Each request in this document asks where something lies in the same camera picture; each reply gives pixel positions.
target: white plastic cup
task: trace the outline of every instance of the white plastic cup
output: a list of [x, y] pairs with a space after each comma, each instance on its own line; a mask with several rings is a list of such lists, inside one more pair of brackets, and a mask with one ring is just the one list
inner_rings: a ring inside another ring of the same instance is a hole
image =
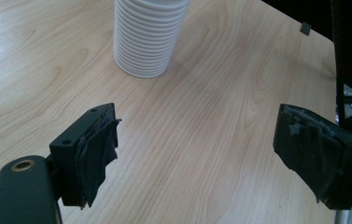
[[167, 68], [190, 0], [116, 0], [114, 60], [127, 74], [156, 77]]

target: screw hole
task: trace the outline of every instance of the screw hole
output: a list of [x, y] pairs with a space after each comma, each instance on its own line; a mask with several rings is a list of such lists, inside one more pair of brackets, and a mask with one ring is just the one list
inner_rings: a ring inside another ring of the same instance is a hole
[[30, 169], [35, 164], [32, 160], [27, 161], [19, 161], [18, 163], [14, 164], [10, 169], [13, 172], [21, 172]]
[[71, 143], [71, 141], [68, 140], [68, 139], [63, 141], [63, 145], [68, 145], [68, 144], [70, 144], [70, 143]]

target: wooden table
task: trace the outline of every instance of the wooden table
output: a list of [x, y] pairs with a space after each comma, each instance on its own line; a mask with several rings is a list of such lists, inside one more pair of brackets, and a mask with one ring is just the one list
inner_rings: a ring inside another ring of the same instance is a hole
[[0, 1], [0, 169], [114, 102], [119, 158], [65, 223], [333, 223], [272, 148], [281, 103], [335, 118], [333, 44], [259, 0], [191, 0], [156, 78], [113, 59], [114, 1]]

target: table surface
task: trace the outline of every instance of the table surface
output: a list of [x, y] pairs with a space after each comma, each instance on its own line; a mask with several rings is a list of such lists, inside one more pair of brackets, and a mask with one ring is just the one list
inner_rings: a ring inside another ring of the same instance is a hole
[[334, 120], [328, 39], [259, 0], [191, 0], [167, 71], [143, 79], [114, 62], [113, 11], [0, 1], [0, 169], [113, 102], [119, 158], [64, 223], [333, 223], [272, 147], [282, 103]]

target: stack of plastic cups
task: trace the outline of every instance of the stack of plastic cups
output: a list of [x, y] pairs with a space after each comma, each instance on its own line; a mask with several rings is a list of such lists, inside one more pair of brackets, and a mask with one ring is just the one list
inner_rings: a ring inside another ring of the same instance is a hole
[[116, 0], [114, 59], [135, 77], [162, 74], [190, 0]]

